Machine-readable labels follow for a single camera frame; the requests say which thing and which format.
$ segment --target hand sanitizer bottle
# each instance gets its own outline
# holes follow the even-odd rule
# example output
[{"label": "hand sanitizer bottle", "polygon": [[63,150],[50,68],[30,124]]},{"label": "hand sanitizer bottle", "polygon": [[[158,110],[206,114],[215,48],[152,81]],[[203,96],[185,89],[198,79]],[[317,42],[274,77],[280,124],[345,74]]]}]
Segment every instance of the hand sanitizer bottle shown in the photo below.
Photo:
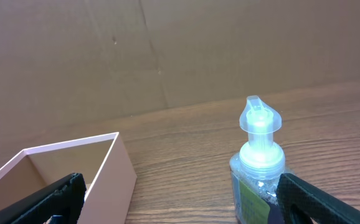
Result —
[{"label": "hand sanitizer bottle", "polygon": [[240,224],[284,224],[276,189],[285,155],[273,141],[281,116],[258,96],[248,96],[240,127],[249,141],[230,160],[235,214]]}]

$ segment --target translucent cap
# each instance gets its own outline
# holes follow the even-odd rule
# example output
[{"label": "translucent cap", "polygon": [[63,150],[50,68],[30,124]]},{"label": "translucent cap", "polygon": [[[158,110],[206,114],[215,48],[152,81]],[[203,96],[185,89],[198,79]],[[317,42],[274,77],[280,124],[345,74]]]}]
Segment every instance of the translucent cap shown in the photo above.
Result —
[{"label": "translucent cap", "polygon": [[258,96],[248,96],[247,106],[240,117],[240,127],[252,134],[273,133],[281,128],[280,114]]}]

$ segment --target cardboard box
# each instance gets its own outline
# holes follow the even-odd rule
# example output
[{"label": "cardboard box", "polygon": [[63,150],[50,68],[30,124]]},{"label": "cardboard box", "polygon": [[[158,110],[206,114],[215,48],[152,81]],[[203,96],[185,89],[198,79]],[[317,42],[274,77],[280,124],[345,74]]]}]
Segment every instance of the cardboard box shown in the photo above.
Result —
[{"label": "cardboard box", "polygon": [[0,168],[0,210],[73,172],[87,185],[78,223],[125,222],[136,173],[119,133],[23,149]]}]

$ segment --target pump bottle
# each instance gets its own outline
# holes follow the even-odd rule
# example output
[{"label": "pump bottle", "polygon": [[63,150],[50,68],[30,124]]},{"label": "pump bottle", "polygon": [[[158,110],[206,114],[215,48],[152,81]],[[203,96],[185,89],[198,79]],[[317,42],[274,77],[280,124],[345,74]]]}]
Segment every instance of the pump bottle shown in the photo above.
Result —
[{"label": "pump bottle", "polygon": [[282,148],[273,133],[281,116],[258,96],[248,96],[240,127],[249,141],[230,160],[235,215],[240,224],[284,224],[276,189],[285,167]]}]

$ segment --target bottle pump head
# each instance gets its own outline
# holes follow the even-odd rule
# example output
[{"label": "bottle pump head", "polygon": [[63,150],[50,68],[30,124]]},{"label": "bottle pump head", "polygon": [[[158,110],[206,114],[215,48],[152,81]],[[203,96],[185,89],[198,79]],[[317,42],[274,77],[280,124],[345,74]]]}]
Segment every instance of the bottle pump head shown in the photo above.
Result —
[{"label": "bottle pump head", "polygon": [[240,117],[240,127],[248,132],[249,141],[240,150],[246,171],[256,179],[272,179],[285,169],[282,148],[273,141],[273,132],[281,128],[280,114],[258,96],[248,96]]}]

